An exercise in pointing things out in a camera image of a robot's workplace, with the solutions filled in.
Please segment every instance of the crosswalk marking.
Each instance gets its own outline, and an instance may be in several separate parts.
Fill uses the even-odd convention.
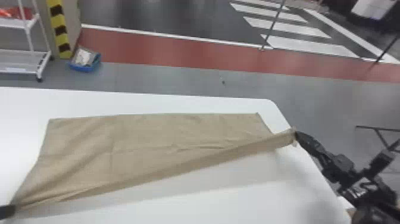
[[[251,26],[254,27],[269,29],[272,25],[272,21],[269,20],[261,20],[259,18],[251,18],[251,17],[244,17],[244,18]],[[298,33],[309,36],[320,36],[322,38],[330,38],[330,36],[326,35],[324,32],[322,32],[317,28],[292,25],[288,23],[277,22],[274,26],[274,30],[290,32],[290,33]]]
[[[266,16],[272,16],[274,17],[276,15],[276,11],[273,10],[266,10],[262,8],[257,8],[257,7],[251,7],[247,5],[239,5],[235,3],[230,4],[234,9],[240,12],[244,13],[253,13],[253,14],[258,14],[258,15],[266,15]],[[279,18],[284,18],[287,20],[294,20],[294,21],[300,21],[303,23],[307,23],[305,19],[303,19],[301,16],[296,15],[296,14],[291,14],[291,13],[280,13]]]
[[[270,36],[268,43],[273,48],[288,49],[293,51],[305,51],[318,54],[337,55],[343,57],[359,58],[349,49],[341,45],[334,45],[329,43],[318,43],[312,41],[302,41],[290,38],[281,38],[279,36]]]
[[[247,3],[252,3],[255,5],[262,5],[262,6],[272,7],[272,8],[280,8],[280,4],[275,3],[275,2],[267,2],[267,1],[262,1],[262,0],[236,0],[236,1],[247,2]],[[284,6],[282,9],[289,10],[288,7],[286,7],[286,6]]]

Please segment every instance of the white table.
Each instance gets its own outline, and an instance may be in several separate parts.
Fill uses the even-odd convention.
[[[267,99],[0,88],[0,204],[35,163],[48,119],[148,113],[259,113],[289,128]],[[350,223],[299,146],[33,211],[13,223]]]

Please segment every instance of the white floor stripe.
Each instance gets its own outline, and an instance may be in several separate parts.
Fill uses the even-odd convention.
[[[236,0],[239,2],[247,2],[247,3],[252,3],[255,5],[262,5],[262,6],[267,6],[267,7],[272,7],[272,8],[280,8],[280,4],[275,3],[275,2],[267,2],[263,0]],[[283,6],[283,10],[289,10],[288,7]]]
[[[214,39],[207,39],[207,38],[196,38],[192,36],[181,36],[181,35],[174,35],[168,33],[157,33],[157,32],[149,32],[143,30],[130,30],[130,29],[123,29],[123,28],[116,28],[116,27],[108,27],[108,26],[97,26],[97,25],[90,25],[90,24],[82,24],[83,28],[90,28],[96,30],[106,30],[106,31],[113,31],[113,32],[120,32],[120,33],[134,33],[140,35],[149,35],[149,36],[159,36],[162,38],[175,38],[175,39],[184,39],[190,41],[200,41],[200,42],[209,42],[209,43],[220,43],[226,45],[234,45],[234,46],[248,46],[251,48],[260,48],[261,45],[252,44],[252,43],[240,43],[240,42],[232,42],[232,41],[220,41]],[[265,46],[266,49],[273,49],[270,46]]]
[[[250,18],[250,17],[244,17],[244,18],[251,26],[254,26],[254,27],[269,29],[272,25],[272,21],[269,21],[269,20],[260,20],[259,18]],[[328,36],[327,34],[325,34],[324,32],[322,32],[321,30],[319,30],[317,28],[292,25],[292,24],[288,24],[288,23],[276,22],[276,24],[274,26],[274,30],[290,32],[290,33],[298,33],[298,34],[302,34],[302,35],[320,36],[323,38],[330,38],[330,36]]]
[[[324,15],[322,15],[322,14],[320,14],[317,11],[314,11],[314,10],[308,10],[308,9],[304,9],[304,10],[306,12],[310,13],[311,15],[313,15],[314,17],[316,17],[317,19],[321,20],[322,22],[328,24],[329,26],[331,26],[332,28],[337,30],[339,33],[347,36],[348,38],[350,38],[352,41],[356,42],[357,44],[359,44],[363,48],[369,50],[374,55],[379,56],[380,54],[382,54],[383,51],[381,49],[379,49],[376,46],[368,43],[363,38],[355,35],[354,33],[350,32],[346,28],[338,25],[337,23],[335,23],[334,21],[330,20],[326,16],[324,16]],[[390,54],[385,54],[383,56],[383,59],[388,63],[396,63],[396,64],[400,63],[399,60],[397,60],[395,57],[391,56]]]
[[[247,5],[239,5],[239,4],[235,4],[235,3],[231,3],[230,5],[237,11],[244,12],[244,13],[253,13],[253,14],[258,14],[258,15],[266,15],[266,16],[275,17],[276,12],[277,12],[274,10],[265,10],[262,8],[251,7],[251,6],[247,6]],[[307,21],[305,19],[303,19],[301,16],[296,15],[296,14],[291,14],[291,13],[283,13],[282,12],[279,14],[279,18],[284,18],[287,20],[295,20],[295,21],[307,23]]]
[[[334,45],[329,43],[318,43],[312,41],[302,41],[290,38],[281,38],[278,36],[270,36],[268,43],[273,48],[288,49],[293,51],[305,51],[318,54],[337,55],[343,57],[359,58],[356,54],[351,52],[344,46]]]

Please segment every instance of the red floor stripe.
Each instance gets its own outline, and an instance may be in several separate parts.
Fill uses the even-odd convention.
[[[79,44],[104,62],[400,83],[400,66],[284,50],[83,29]]]

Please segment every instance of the gray floor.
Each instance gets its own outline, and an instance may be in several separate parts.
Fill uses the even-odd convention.
[[[45,70],[45,81],[33,76],[0,75],[0,86],[90,91],[267,98],[288,122],[315,136],[333,153],[357,167],[366,166],[383,145],[373,131],[355,125],[400,128],[400,85],[236,71],[103,63],[94,73],[72,71],[65,61]],[[389,142],[400,133],[385,132]],[[400,158],[382,174],[400,191]]]

